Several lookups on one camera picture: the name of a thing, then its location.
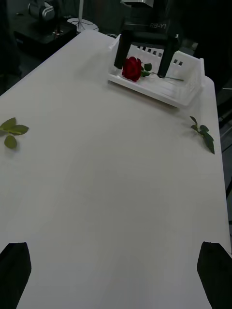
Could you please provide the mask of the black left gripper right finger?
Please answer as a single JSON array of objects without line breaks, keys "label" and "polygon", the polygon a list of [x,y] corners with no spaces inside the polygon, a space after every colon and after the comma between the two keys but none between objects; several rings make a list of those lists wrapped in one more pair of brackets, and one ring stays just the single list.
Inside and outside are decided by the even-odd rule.
[{"label": "black left gripper right finger", "polygon": [[219,243],[203,242],[197,272],[213,309],[232,307],[232,257]]}]

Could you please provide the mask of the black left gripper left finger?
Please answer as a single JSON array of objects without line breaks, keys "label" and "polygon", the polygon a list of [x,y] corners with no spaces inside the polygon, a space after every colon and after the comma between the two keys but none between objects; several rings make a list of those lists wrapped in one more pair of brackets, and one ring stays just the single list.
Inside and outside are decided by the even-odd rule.
[{"label": "black left gripper left finger", "polygon": [[9,243],[0,253],[0,309],[17,308],[30,274],[27,243]]}]

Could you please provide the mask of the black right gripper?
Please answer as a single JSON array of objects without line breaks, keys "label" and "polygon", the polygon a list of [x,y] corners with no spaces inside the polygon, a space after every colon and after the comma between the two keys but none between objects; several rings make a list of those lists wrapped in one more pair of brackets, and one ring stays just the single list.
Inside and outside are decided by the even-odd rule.
[{"label": "black right gripper", "polygon": [[122,69],[131,44],[164,48],[158,76],[165,78],[175,52],[179,50],[179,35],[171,37],[170,10],[173,1],[122,1],[123,21],[114,66]]}]

